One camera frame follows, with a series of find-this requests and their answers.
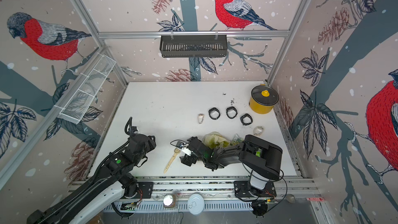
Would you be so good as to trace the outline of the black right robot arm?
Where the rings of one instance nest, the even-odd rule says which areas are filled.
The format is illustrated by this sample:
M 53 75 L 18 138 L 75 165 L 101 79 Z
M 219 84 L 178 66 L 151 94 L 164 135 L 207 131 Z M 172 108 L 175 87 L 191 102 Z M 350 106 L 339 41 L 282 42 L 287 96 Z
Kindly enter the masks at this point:
M 184 153 L 181 163 L 192 166 L 202 161 L 204 167 L 215 171 L 232 164 L 241 164 L 249 173 L 249 180 L 235 181 L 235 196 L 242 201 L 260 198 L 276 199 L 274 183 L 283 179 L 281 171 L 283 150 L 254 135 L 228 147 L 209 148 L 197 137 L 178 141 L 177 149 Z

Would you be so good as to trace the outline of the yellow green frog towel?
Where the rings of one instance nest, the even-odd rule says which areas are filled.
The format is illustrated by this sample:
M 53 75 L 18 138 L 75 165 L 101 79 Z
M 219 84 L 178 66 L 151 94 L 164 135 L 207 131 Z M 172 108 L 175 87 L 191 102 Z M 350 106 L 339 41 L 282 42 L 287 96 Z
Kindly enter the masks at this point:
M 218 132 L 208 133 L 203 137 L 202 143 L 210 149 L 226 148 L 231 142 Z

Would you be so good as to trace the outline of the silver band watch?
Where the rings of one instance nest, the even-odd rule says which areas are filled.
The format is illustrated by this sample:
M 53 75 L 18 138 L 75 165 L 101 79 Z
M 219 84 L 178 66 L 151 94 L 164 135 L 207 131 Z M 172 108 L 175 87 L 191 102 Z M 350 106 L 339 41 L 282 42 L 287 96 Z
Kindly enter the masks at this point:
M 204 114 L 198 114 L 197 120 L 198 120 L 198 124 L 202 124 L 204 121 Z

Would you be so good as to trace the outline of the black digital watch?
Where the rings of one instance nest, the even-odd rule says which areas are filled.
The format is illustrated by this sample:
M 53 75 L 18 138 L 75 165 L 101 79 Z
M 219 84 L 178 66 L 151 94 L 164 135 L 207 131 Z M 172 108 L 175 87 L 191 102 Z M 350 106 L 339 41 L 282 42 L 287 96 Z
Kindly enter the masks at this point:
M 210 110 L 208 110 L 208 115 L 209 115 L 210 119 L 218 120 L 220 118 L 220 116 L 221 116 L 221 112 L 216 107 L 213 107 Z
M 245 113 L 245 114 L 241 115 L 240 122 L 243 126 L 248 126 L 253 123 L 253 118 L 248 113 Z
M 238 111 L 234 106 L 230 106 L 226 109 L 226 115 L 229 119 L 234 119 L 238 115 Z

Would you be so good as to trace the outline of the cream strap analog watch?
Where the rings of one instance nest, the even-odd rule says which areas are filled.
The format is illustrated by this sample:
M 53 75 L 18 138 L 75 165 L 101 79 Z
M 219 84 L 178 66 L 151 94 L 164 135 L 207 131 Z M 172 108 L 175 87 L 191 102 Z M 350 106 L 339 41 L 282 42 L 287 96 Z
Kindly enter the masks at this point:
M 264 132 L 264 127 L 262 126 L 257 126 L 253 130 L 254 136 L 261 136 L 263 132 Z

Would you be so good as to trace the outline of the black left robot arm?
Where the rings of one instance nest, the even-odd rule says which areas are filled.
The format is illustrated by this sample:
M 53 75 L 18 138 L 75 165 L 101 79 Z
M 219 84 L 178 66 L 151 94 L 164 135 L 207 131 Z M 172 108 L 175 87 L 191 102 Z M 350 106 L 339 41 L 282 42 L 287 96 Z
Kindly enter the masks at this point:
M 28 224 L 85 224 L 105 207 L 121 198 L 142 201 L 150 197 L 152 183 L 144 188 L 131 174 L 147 160 L 147 153 L 156 148 L 155 137 L 140 134 L 129 119 L 124 128 L 127 141 L 100 162 L 92 177 L 64 200 L 42 212 L 36 210 L 28 218 Z

